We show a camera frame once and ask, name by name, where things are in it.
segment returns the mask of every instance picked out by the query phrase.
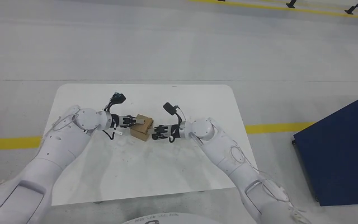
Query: small brown box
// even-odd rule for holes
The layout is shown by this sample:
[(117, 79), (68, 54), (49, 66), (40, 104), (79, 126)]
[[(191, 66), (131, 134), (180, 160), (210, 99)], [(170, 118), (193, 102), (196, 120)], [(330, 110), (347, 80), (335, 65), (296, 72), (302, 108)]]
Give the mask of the small brown box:
[(146, 116), (138, 114), (137, 119), (144, 119), (144, 124), (136, 124), (130, 127), (130, 135), (139, 138), (142, 141), (147, 141), (150, 134), (148, 134), (148, 129), (153, 127), (153, 119)]

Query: gray floor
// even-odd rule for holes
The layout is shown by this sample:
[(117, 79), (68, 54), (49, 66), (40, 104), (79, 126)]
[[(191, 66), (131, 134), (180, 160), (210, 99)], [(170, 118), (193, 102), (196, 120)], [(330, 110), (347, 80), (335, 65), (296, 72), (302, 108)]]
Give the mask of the gray floor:
[[(358, 20), (185, 0), (0, 1), (0, 137), (38, 136), (65, 83), (229, 85), (244, 124), (316, 121), (358, 98)], [(313, 223), (357, 223), (358, 206), (319, 207), (293, 133), (249, 136), (259, 169)], [(7, 180), (35, 150), (0, 151)], [(43, 223), (121, 223), (158, 212), (238, 217), (235, 189), (51, 208)]]

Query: yellow stripe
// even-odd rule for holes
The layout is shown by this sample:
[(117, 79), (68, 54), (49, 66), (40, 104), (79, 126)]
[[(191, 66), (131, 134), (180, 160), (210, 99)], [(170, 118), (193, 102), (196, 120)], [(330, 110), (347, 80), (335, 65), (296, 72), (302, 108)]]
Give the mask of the yellow stripe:
[[(299, 132), (314, 122), (289, 123), (289, 124), (259, 124), (246, 125), (247, 134), (265, 134), (277, 132)], [(41, 136), (0, 138), (0, 150), (15, 150), (23, 148), (37, 148), (40, 145)]]
[(40, 145), (41, 136), (0, 138), (0, 150), (15, 150), (17, 148), (37, 148)]
[(265, 134), (277, 132), (299, 132), (314, 122), (288, 123), (288, 124), (259, 124), (245, 126), (247, 134)]
[[(286, 4), (289, 3), (290, 0), (286, 0), (286, 1), (277, 1), (277, 0), (257, 0), (260, 2), (272, 2), (272, 3), (282, 3), (282, 4)], [(329, 8), (331, 10), (346, 10), (349, 9), (350, 6), (347, 6), (345, 8), (343, 7), (338, 7), (338, 6), (324, 6), (322, 4), (309, 4), (309, 3), (300, 3), (300, 2), (296, 2), (295, 6), (305, 6), (305, 7), (314, 7), (314, 8)]]
[(303, 8), (288, 8), (288, 7), (280, 7), (280, 6), (263, 6), (260, 4), (248, 4), (248, 3), (240, 3), (240, 2), (219, 2), (217, 0), (188, 0), (190, 2), (202, 2), (202, 3), (211, 3), (211, 4), (225, 4), (228, 6), (242, 6), (248, 8), (264, 8), (267, 10), (282, 10), (282, 11), (294, 11), (294, 12), (305, 12), (312, 14), (320, 14), (320, 15), (328, 15), (328, 16), (343, 16), (343, 17), (354, 17), (358, 18), (358, 15), (349, 15), (346, 13), (337, 13), (337, 12), (325, 12), (318, 10), (306, 10)]

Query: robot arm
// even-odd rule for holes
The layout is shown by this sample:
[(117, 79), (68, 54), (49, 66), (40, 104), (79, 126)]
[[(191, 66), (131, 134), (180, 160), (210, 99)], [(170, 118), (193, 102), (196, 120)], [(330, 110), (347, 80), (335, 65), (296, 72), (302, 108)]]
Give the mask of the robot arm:
[(78, 105), (69, 108), (43, 137), (35, 158), (14, 179), (0, 185), (0, 223), (39, 223), (51, 206), (57, 178), (83, 152), (95, 130), (144, 123), (109, 112), (124, 100), (123, 94), (115, 93), (103, 111)]
[[(178, 106), (169, 104), (164, 108), (173, 115)], [(153, 139), (156, 136), (172, 138), (171, 142), (175, 138), (193, 139), (209, 160), (231, 179), (243, 205), (257, 223), (310, 223), (294, 208), (282, 187), (258, 173), (238, 143), (214, 119), (181, 122), (179, 126), (161, 125), (160, 129), (154, 129)]]

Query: black cable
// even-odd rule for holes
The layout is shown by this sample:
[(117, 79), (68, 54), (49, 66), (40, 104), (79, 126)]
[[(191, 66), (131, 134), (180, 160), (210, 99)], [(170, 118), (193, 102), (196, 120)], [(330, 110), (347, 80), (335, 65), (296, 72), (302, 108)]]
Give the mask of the black cable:
[(110, 138), (110, 140), (114, 139), (114, 132), (112, 133), (112, 137), (111, 137), (105, 130), (102, 130), (102, 131), (107, 134), (107, 136)]

